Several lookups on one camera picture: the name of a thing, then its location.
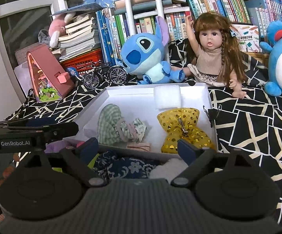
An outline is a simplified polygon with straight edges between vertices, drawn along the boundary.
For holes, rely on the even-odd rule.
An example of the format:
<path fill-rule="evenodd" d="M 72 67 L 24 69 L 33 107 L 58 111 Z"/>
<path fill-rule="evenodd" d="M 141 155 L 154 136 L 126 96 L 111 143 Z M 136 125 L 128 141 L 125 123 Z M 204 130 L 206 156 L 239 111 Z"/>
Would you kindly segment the purple plush toy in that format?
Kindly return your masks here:
<path fill-rule="evenodd" d="M 55 141 L 55 142 L 51 142 L 51 143 L 47 144 L 44 152 L 46 154 L 58 153 L 60 150 L 62 150 L 63 148 L 66 148 L 68 146 L 70 146 L 70 143 L 67 142 L 67 141 L 64 141 L 64 140 Z"/>

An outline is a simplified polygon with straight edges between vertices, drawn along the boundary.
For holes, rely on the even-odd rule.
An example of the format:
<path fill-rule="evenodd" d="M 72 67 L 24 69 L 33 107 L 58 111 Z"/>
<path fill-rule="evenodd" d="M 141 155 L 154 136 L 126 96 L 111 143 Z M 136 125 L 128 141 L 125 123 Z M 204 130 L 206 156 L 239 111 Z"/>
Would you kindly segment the white cotton fluff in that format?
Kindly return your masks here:
<path fill-rule="evenodd" d="M 149 179 L 165 179 L 170 184 L 187 167 L 188 165 L 181 159 L 169 159 L 163 165 L 158 165 L 151 170 Z"/>

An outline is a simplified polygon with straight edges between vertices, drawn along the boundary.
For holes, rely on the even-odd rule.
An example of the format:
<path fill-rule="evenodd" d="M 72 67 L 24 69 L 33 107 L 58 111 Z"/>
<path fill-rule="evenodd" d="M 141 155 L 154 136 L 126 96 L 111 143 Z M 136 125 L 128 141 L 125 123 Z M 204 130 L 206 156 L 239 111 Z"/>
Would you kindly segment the white foam pad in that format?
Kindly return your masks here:
<path fill-rule="evenodd" d="M 180 87 L 178 85 L 163 85 L 154 88 L 156 109 L 180 108 L 182 105 Z"/>

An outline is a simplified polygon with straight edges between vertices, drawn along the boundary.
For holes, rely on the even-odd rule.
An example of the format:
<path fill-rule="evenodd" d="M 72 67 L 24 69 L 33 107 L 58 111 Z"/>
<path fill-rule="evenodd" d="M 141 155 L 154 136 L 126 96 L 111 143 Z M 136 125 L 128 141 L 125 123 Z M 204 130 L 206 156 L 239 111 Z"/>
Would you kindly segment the hot pink soft item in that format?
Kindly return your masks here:
<path fill-rule="evenodd" d="M 84 141 L 80 141 L 80 142 L 77 143 L 76 147 L 78 148 L 78 147 L 80 147 L 83 144 L 84 144 Z"/>

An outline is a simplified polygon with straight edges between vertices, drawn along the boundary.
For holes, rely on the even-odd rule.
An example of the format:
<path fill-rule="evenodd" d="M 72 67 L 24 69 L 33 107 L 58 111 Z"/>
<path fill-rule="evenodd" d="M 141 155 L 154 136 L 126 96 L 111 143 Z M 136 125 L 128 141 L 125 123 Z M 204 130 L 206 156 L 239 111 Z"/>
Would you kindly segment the navy floral fabric item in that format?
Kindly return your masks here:
<path fill-rule="evenodd" d="M 99 154 L 92 170 L 110 183 L 113 179 L 148 179 L 160 161 L 124 156 L 115 151 Z"/>

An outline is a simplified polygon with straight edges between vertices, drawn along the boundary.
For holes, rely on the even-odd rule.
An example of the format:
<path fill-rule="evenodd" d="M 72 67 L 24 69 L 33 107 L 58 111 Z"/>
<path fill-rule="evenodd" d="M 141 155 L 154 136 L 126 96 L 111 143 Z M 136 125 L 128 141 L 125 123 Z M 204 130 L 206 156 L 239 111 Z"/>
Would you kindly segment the yellow sequin bow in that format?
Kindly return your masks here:
<path fill-rule="evenodd" d="M 197 127 L 200 112 L 195 108 L 173 108 L 157 115 L 157 120 L 167 133 L 161 152 L 177 154 L 180 139 L 191 143 L 198 149 L 215 149 L 210 137 Z"/>

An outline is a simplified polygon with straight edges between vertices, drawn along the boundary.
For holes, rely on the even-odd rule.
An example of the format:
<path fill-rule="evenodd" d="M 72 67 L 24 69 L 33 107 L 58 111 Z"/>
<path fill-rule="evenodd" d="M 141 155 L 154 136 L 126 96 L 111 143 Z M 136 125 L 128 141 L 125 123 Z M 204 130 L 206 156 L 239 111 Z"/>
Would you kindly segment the green gingham fabric item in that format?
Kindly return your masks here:
<path fill-rule="evenodd" d="M 122 117 L 120 108 L 115 104 L 104 106 L 98 119 L 98 142 L 113 145 L 128 142 L 132 138 L 133 135 Z"/>

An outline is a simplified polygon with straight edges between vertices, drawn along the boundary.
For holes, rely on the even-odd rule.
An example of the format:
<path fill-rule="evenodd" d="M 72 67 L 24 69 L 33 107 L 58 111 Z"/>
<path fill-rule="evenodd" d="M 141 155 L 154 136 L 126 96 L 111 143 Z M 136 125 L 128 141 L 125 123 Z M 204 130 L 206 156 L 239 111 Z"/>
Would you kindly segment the black binder clip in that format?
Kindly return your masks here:
<path fill-rule="evenodd" d="M 211 128 L 214 127 L 214 122 L 217 120 L 221 110 L 222 110 L 222 105 L 219 104 L 218 108 L 215 109 L 215 108 L 212 108 L 212 109 L 206 109 L 205 106 L 203 106 L 203 110 L 204 112 L 206 113 L 207 117 L 208 117 L 208 120 L 210 122 L 210 126 Z"/>

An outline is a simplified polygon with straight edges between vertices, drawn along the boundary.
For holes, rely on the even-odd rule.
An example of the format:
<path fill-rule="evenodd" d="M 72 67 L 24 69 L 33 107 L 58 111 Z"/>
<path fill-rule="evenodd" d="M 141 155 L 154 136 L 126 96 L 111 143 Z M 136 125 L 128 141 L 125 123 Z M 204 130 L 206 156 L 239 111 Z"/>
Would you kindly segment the pink hair clip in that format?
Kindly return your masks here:
<path fill-rule="evenodd" d="M 145 152 L 150 152 L 151 150 L 150 143 L 130 142 L 127 143 L 127 148 L 130 150 L 145 151 Z"/>

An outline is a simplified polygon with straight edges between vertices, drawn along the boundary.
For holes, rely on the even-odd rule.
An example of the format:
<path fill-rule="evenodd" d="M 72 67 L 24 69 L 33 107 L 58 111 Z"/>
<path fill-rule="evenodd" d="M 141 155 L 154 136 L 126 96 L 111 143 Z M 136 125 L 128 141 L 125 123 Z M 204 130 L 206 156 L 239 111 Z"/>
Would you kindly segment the pink triangular dollhouse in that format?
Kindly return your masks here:
<path fill-rule="evenodd" d="M 36 100 L 39 103 L 65 98 L 75 87 L 47 45 L 40 44 L 26 53 L 27 64 Z"/>

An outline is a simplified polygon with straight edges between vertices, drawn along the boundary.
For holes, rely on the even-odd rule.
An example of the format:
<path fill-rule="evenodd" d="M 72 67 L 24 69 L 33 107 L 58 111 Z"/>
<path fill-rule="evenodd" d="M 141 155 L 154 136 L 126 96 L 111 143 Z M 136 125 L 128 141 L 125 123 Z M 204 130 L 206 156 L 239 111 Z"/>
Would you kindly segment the white cardboard box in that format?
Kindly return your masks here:
<path fill-rule="evenodd" d="M 135 151 L 126 148 L 125 143 L 114 144 L 112 150 L 122 154 L 135 155 L 148 159 L 167 161 L 172 158 L 179 158 L 177 154 L 161 152 L 166 137 L 166 132 L 160 126 L 157 115 L 162 110 L 155 105 L 155 85 L 134 85 L 117 86 L 104 88 L 90 103 L 75 117 L 74 122 L 79 126 L 75 136 L 65 138 L 66 141 L 77 144 L 80 141 L 87 141 L 98 135 L 98 117 L 104 106 L 115 104 L 120 107 L 125 121 L 131 122 L 140 118 L 147 125 L 144 142 L 150 143 L 150 151 Z M 192 107 L 200 111 L 198 128 L 206 132 L 214 143 L 217 150 L 217 132 L 209 122 L 205 113 L 212 108 L 208 88 L 204 83 L 196 83 L 190 86 L 188 83 L 179 83 L 180 99 L 182 107 Z"/>

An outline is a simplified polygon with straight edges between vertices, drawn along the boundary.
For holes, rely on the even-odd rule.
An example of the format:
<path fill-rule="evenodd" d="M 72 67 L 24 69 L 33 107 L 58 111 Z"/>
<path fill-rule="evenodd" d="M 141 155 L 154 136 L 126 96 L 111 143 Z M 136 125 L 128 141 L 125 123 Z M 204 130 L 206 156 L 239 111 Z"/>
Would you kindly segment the small floral fabric item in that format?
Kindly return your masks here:
<path fill-rule="evenodd" d="M 131 140 L 133 142 L 141 142 L 145 136 L 147 129 L 146 124 L 139 118 L 136 118 L 132 123 L 129 123 L 129 132 L 131 133 Z"/>

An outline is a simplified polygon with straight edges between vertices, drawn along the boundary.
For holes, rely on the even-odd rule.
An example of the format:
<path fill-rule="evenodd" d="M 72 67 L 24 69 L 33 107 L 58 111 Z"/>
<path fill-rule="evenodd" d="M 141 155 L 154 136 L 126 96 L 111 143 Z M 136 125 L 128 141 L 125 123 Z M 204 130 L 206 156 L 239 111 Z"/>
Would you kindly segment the black white patterned cloth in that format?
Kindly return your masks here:
<path fill-rule="evenodd" d="M 193 58 L 189 49 L 187 40 L 169 43 L 171 64 L 186 65 Z M 265 93 L 262 84 L 268 80 L 268 71 L 262 63 L 247 54 L 243 61 L 250 83 L 243 85 L 243 89 L 249 99 L 237 100 L 227 89 L 209 88 L 213 107 L 222 107 L 215 122 L 219 150 L 225 153 L 235 147 L 242 149 L 275 181 L 280 189 L 275 220 L 282 226 L 282 96 Z M 89 91 L 79 83 L 65 99 L 44 104 L 29 98 L 6 120 L 55 117 L 58 123 L 70 121 L 107 86 L 104 82 Z"/>

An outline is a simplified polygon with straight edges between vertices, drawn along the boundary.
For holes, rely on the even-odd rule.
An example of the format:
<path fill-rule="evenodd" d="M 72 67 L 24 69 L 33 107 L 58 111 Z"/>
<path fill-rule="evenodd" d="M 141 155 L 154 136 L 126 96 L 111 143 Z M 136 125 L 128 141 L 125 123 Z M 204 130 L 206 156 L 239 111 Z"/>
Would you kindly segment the miniature metal bicycle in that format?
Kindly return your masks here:
<path fill-rule="evenodd" d="M 83 75 L 83 85 L 87 90 L 98 88 L 103 82 L 109 85 L 123 85 L 128 78 L 127 72 L 119 65 L 96 62 L 92 69 Z"/>

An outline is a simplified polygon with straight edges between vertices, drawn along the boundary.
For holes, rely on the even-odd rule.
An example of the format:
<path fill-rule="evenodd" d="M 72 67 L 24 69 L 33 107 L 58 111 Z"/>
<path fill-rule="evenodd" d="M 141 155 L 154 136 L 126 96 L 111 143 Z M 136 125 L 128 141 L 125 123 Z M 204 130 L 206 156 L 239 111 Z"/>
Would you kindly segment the orange plastic basket left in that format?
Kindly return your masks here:
<path fill-rule="evenodd" d="M 101 48 L 80 54 L 79 56 L 61 61 L 61 66 L 71 75 L 83 75 L 103 62 Z"/>

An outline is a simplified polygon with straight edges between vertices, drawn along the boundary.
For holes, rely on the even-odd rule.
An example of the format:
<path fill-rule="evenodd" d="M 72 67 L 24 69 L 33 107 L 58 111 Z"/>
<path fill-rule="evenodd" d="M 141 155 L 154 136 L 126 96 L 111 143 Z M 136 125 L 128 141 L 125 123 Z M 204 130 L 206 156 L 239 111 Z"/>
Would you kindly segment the brown-haired doll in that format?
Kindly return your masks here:
<path fill-rule="evenodd" d="M 196 20 L 188 15 L 185 26 L 196 62 L 184 68 L 172 66 L 172 69 L 211 87 L 230 88 L 232 97 L 244 99 L 247 95 L 242 90 L 246 81 L 245 66 L 237 37 L 230 29 L 230 21 L 220 14 L 207 12 Z"/>

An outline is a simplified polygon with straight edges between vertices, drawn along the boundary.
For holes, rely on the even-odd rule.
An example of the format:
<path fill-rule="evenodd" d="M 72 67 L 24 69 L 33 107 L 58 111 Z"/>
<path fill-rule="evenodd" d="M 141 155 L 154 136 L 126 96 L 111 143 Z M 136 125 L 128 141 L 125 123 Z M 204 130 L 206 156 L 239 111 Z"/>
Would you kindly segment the pink white plush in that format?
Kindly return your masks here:
<path fill-rule="evenodd" d="M 76 12 L 59 14 L 50 24 L 48 34 L 50 36 L 49 47 L 55 48 L 58 45 L 58 38 L 66 34 L 65 26 L 74 18 Z"/>

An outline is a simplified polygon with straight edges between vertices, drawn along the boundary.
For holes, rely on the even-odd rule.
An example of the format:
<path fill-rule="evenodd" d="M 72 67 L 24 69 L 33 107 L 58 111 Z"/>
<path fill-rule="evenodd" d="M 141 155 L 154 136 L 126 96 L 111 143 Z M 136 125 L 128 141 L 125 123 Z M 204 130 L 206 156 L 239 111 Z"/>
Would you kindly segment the stack of grey books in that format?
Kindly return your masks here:
<path fill-rule="evenodd" d="M 65 29 L 66 34 L 58 38 L 57 47 L 50 48 L 60 61 L 101 47 L 98 22 L 91 14 L 76 13 Z"/>

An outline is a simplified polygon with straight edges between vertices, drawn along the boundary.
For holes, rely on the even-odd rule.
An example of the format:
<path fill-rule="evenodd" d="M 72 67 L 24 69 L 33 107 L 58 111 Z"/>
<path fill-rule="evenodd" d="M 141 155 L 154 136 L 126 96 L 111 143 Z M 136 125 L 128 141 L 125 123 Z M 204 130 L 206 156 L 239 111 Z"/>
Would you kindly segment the blue Stitch plush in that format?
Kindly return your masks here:
<path fill-rule="evenodd" d="M 167 23 L 157 16 L 155 34 L 138 33 L 125 41 L 120 52 L 121 66 L 130 75 L 140 77 L 140 85 L 182 82 L 184 71 L 173 70 L 165 60 L 168 43 Z"/>

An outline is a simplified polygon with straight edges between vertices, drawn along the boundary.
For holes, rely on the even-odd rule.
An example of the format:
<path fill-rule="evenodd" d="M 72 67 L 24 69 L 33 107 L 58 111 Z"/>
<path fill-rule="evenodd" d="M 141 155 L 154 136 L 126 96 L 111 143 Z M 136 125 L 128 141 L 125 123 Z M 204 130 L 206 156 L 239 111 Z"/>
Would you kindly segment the blue round plush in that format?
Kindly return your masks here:
<path fill-rule="evenodd" d="M 282 22 L 273 21 L 267 28 L 267 41 L 261 42 L 260 47 L 269 54 L 268 82 L 265 92 L 271 96 L 282 95 Z"/>

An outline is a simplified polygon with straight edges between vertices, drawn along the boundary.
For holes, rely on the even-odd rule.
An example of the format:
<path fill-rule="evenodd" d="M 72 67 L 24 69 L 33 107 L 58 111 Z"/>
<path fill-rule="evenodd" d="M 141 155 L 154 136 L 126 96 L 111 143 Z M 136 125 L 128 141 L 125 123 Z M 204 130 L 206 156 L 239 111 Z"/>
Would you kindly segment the row of upright books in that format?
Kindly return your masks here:
<path fill-rule="evenodd" d="M 130 37 L 125 0 L 95 0 L 102 7 L 96 13 L 101 28 L 104 58 L 118 63 L 121 48 Z M 169 40 L 187 37 L 185 17 L 192 19 L 206 12 L 226 17 L 232 33 L 239 40 L 241 51 L 261 52 L 259 42 L 266 38 L 272 21 L 282 22 L 282 0 L 162 0 Z"/>

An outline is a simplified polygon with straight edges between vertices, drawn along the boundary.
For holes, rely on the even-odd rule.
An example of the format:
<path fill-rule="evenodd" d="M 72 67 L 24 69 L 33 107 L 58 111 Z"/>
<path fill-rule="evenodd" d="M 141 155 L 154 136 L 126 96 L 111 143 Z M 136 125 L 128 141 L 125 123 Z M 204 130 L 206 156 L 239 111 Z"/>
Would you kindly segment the blue folder on top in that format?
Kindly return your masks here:
<path fill-rule="evenodd" d="M 52 16 L 57 16 L 61 14 L 73 13 L 73 12 L 96 12 L 105 8 L 115 8 L 115 1 L 118 0 L 83 0 L 83 3 L 80 5 L 73 6 L 71 8 L 58 11 L 53 13 Z"/>

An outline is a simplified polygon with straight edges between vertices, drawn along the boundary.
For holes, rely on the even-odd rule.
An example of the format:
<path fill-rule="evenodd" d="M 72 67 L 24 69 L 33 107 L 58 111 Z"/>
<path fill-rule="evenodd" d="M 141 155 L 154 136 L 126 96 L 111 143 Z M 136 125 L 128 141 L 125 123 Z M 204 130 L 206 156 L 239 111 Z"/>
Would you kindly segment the white ladder frame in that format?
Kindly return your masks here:
<path fill-rule="evenodd" d="M 126 18 L 131 36 L 136 34 L 135 19 L 148 18 L 155 15 L 164 18 L 165 15 L 162 0 L 155 0 L 155 10 L 153 1 L 132 6 L 131 0 L 125 0 L 125 6 L 127 13 Z"/>

